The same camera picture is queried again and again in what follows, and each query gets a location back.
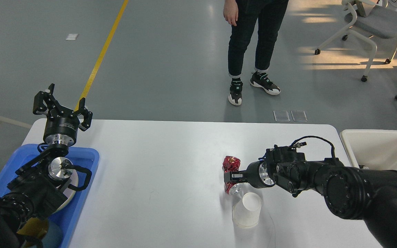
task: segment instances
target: person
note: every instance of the person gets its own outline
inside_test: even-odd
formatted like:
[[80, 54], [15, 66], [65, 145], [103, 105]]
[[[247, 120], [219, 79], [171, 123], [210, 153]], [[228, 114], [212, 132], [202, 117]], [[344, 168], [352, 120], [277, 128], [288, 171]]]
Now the person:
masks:
[[250, 83], [263, 88], [271, 95], [278, 95], [281, 89], [268, 78], [268, 69], [274, 51], [275, 41], [282, 24], [288, 0], [225, 0], [223, 16], [232, 26], [227, 52], [229, 76], [232, 79], [228, 100], [241, 105], [241, 69], [258, 19], [258, 43], [255, 51], [255, 72]]

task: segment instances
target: black robotic arm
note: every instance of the black robotic arm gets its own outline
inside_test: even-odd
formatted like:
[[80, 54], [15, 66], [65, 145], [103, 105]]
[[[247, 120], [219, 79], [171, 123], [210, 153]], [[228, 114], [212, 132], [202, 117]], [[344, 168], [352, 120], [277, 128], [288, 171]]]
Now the black robotic arm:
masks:
[[[76, 143], [78, 129], [85, 131], [90, 127], [93, 113], [85, 108], [85, 99], [79, 101], [77, 111], [61, 106], [53, 97], [53, 90], [51, 84], [34, 98], [33, 114], [47, 116], [44, 143], [38, 145], [40, 154], [15, 172], [17, 177], [7, 185], [10, 193], [0, 197], [0, 248], [20, 248], [26, 241], [40, 248], [40, 240], [17, 231], [31, 217], [46, 219], [52, 215], [67, 200], [63, 194], [66, 188], [80, 191], [90, 183], [91, 171], [72, 165], [65, 156]], [[79, 115], [84, 117], [82, 123]], [[85, 173], [82, 186], [70, 184], [72, 169]]]
[[225, 173], [225, 182], [248, 182], [263, 188], [278, 185], [297, 197], [304, 190], [315, 190], [328, 209], [343, 219], [364, 220], [370, 232], [384, 248], [397, 248], [397, 171], [345, 167], [335, 157], [306, 161], [296, 151], [306, 145], [294, 141], [290, 146], [274, 146], [245, 171]]

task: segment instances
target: gray floor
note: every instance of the gray floor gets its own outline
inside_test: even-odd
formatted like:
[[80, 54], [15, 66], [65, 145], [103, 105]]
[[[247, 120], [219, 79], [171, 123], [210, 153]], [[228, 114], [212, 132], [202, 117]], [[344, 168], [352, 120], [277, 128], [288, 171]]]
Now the gray floor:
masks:
[[[41, 117], [31, 113], [33, 98], [50, 83], [57, 100], [74, 108], [122, 3], [0, 1], [0, 115], [32, 124]], [[307, 123], [338, 132], [397, 130], [397, 55], [382, 64], [396, 41], [375, 38], [366, 83], [360, 78], [370, 47], [358, 39], [313, 55], [345, 24], [339, 0], [290, 1], [269, 70], [279, 96], [249, 86], [253, 35], [239, 107], [227, 101], [230, 26], [222, 9], [223, 0], [130, 0], [87, 97], [94, 118], [275, 123], [274, 110], [305, 110]], [[79, 37], [65, 41], [68, 33]], [[0, 170], [27, 132], [2, 125]]]

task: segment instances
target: black cylinder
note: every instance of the black cylinder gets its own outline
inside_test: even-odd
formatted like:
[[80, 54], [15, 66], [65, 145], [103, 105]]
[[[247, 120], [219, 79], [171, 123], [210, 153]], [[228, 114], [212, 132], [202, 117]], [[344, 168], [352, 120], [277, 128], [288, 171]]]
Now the black cylinder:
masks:
[[64, 140], [66, 145], [73, 145], [76, 143], [79, 123], [77, 118], [51, 118], [49, 116], [45, 124], [44, 142], [50, 145]]
[[364, 221], [384, 248], [397, 248], [397, 188], [381, 187], [375, 194]]
[[259, 174], [259, 168], [261, 164], [265, 162], [263, 160], [255, 161], [250, 163], [246, 171], [244, 173], [244, 177], [247, 179], [250, 185], [255, 188], [264, 188], [264, 187], [272, 187], [273, 185], [267, 185], [263, 182], [263, 180], [260, 178]]
[[326, 173], [323, 185], [324, 199], [334, 215], [363, 219], [380, 188], [397, 188], [397, 171], [336, 167]]

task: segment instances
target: yellow line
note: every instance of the yellow line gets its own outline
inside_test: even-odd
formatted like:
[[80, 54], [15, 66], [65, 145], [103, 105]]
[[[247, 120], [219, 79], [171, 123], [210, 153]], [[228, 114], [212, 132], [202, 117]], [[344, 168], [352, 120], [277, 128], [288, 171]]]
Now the yellow line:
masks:
[[[98, 60], [96, 61], [96, 64], [94, 65], [93, 70], [91, 71], [91, 75], [88, 78], [88, 81], [84, 87], [84, 90], [82, 91], [81, 97], [79, 97], [79, 100], [82, 99], [83, 97], [87, 97], [88, 91], [90, 91], [91, 85], [93, 84], [94, 78], [96, 77], [96, 74], [98, 73], [99, 67], [101, 66], [102, 60], [104, 59], [104, 56], [108, 50], [108, 47], [110, 46], [110, 42], [114, 36], [115, 30], [120, 22], [120, 19], [122, 18], [123, 11], [125, 10], [127, 4], [128, 4], [128, 0], [124, 0], [119, 13], [117, 14], [116, 20], [114, 21], [113, 27], [110, 30], [108, 38], [105, 41], [104, 47], [102, 48], [101, 54], [99, 55]], [[77, 110], [77, 109], [79, 109], [79, 101], [76, 104], [75, 110]]]

